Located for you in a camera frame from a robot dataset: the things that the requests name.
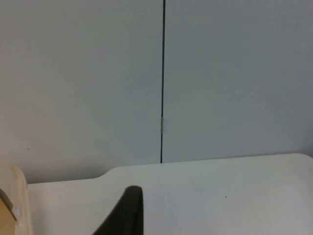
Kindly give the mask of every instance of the white table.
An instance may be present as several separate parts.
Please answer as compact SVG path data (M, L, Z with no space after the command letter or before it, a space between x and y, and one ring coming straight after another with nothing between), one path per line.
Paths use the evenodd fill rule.
M118 167L29 185L35 235L90 235L125 187L144 194L145 235L311 235L313 159L302 154Z

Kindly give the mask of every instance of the white wall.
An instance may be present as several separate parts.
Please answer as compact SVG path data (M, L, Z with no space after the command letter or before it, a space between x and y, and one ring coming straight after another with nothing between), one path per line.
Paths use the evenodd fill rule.
M167 0L165 162L313 153L311 0Z
M159 162L161 0L2 0L0 157L30 182Z

